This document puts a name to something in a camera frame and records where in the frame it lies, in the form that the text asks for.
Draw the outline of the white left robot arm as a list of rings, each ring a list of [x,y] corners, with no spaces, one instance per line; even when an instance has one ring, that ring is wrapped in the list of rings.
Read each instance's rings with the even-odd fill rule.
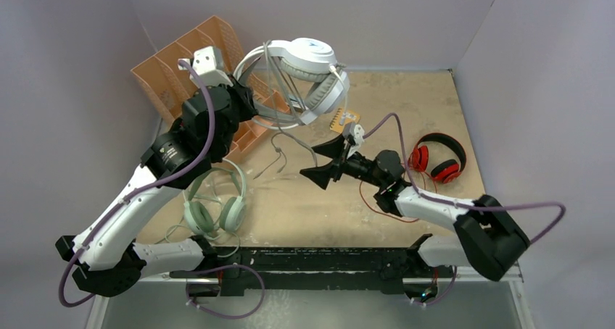
[[[219,83],[199,76],[199,59],[180,60],[197,83],[170,130],[158,136],[141,157],[125,188],[82,233],[60,237],[55,246],[67,265],[58,293],[72,280],[89,296],[117,296],[141,278],[163,272],[192,271],[206,278],[216,268],[216,253],[202,236],[175,243],[142,244],[141,229],[180,192],[220,163],[242,122],[257,115],[251,69],[222,74]]]

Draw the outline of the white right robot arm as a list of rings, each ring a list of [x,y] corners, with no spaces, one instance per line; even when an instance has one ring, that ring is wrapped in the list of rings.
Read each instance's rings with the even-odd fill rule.
[[[424,276],[435,266],[473,267],[488,280],[499,281],[529,248],[530,240],[495,198],[455,199],[414,188],[403,178],[405,168],[393,150],[380,151],[373,159],[350,149],[354,142],[337,136],[313,147],[330,162],[300,170],[322,189],[348,175],[376,187],[374,199],[380,210],[393,217],[407,217],[440,226],[454,237],[428,237],[409,253],[408,269]]]

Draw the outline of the white over-ear headphones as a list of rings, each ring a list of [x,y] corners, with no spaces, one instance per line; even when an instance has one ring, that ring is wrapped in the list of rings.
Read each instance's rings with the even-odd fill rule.
[[[288,130],[309,125],[321,115],[333,112],[339,105],[347,109],[350,79],[344,65],[339,63],[327,43],[313,38],[272,40],[251,50],[242,60],[247,60],[249,64],[257,58],[263,58],[268,70],[278,78],[285,73],[291,78],[313,84],[305,98],[298,98],[301,114],[291,114],[290,121],[268,119],[272,122],[270,129]]]

